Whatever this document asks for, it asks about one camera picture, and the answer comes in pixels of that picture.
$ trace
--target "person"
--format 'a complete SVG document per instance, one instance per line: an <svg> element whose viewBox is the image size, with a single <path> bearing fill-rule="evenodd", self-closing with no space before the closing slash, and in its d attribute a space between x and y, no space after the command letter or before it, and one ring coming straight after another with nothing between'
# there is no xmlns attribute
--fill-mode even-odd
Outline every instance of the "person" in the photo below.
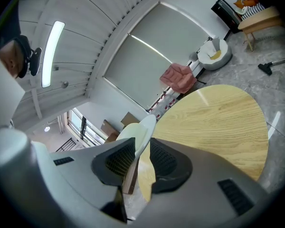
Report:
<svg viewBox="0 0 285 228"><path fill-rule="evenodd" d="M13 78L23 78L28 71L31 54L34 52L29 45L29 39L21 35L19 15L19 1L15 0L0 20L0 60ZM36 75L39 63L31 63L38 67L31 72Z"/></svg>

